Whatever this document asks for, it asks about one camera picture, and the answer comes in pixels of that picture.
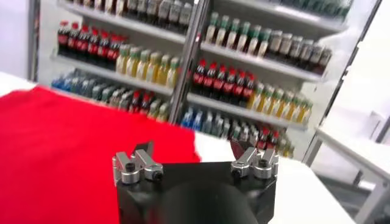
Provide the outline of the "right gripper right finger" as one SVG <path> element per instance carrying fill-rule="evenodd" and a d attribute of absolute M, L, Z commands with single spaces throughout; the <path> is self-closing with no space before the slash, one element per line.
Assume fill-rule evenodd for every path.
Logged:
<path fill-rule="evenodd" d="M 266 149 L 261 153 L 249 142 L 230 141 L 235 157 L 231 162 L 230 173 L 235 180 L 253 174 L 259 180 L 276 178 L 278 175 L 279 156 L 274 149 Z"/>

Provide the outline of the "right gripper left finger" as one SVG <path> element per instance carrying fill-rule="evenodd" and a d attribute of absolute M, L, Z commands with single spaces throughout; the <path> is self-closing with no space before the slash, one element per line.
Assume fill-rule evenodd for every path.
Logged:
<path fill-rule="evenodd" d="M 112 157 L 114 184 L 136 184 L 142 178 L 151 182 L 161 182 L 163 165 L 152 159 L 154 143 L 138 144 L 130 156 L 126 152 L 117 152 Z"/>

